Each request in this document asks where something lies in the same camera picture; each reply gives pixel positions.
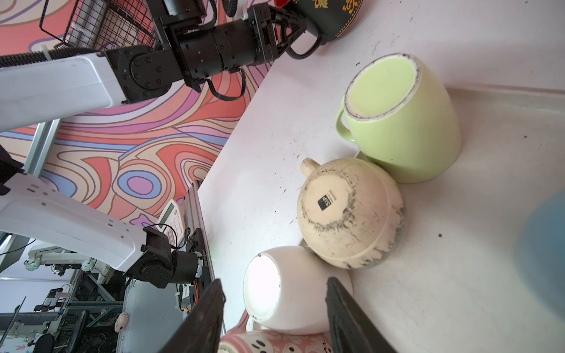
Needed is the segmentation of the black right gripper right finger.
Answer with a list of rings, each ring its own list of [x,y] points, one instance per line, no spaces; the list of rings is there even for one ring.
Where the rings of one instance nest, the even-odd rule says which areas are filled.
[[[336,278],[327,281],[326,305],[333,352],[395,353],[360,308],[349,291]]]

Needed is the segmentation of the black skull mug red inside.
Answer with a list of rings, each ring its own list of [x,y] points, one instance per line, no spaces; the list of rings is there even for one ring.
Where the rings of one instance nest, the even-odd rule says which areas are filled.
[[[286,52],[295,60],[311,56],[327,42],[342,36],[354,22],[363,0],[282,0],[274,1],[275,7],[303,17],[307,31],[316,36],[316,41],[305,53],[298,54],[291,47]]]

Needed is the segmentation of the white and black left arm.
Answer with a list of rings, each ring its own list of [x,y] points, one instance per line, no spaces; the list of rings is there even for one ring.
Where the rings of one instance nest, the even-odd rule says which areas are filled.
[[[148,1],[158,47],[72,49],[70,57],[9,66],[1,58],[1,130],[134,104],[166,94],[175,82],[199,91],[222,72],[242,73],[291,53],[308,19],[285,7],[226,1],[226,24],[207,21],[201,1]],[[1,230],[90,256],[128,277],[165,288],[192,283],[204,257],[175,249],[153,226],[134,227],[52,190],[1,152]]]

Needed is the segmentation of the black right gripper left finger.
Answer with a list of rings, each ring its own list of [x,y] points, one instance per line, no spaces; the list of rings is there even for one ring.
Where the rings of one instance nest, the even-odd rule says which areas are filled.
[[[216,353],[219,350],[225,295],[220,279],[215,279],[199,302],[159,353]]]

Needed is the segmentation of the light blue mug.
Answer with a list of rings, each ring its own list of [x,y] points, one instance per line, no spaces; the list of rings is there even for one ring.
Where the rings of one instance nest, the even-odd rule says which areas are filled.
[[[515,262],[528,290],[564,320],[564,192],[540,204],[516,239]]]

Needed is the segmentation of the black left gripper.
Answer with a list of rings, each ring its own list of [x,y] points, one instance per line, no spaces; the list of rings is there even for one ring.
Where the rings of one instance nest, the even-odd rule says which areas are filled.
[[[224,71],[272,62],[283,53],[304,60],[327,42],[324,34],[316,34],[313,45],[299,54],[291,46],[307,32],[306,17],[268,4],[253,5],[248,14],[246,20],[179,36],[177,56],[186,82],[203,82]]]

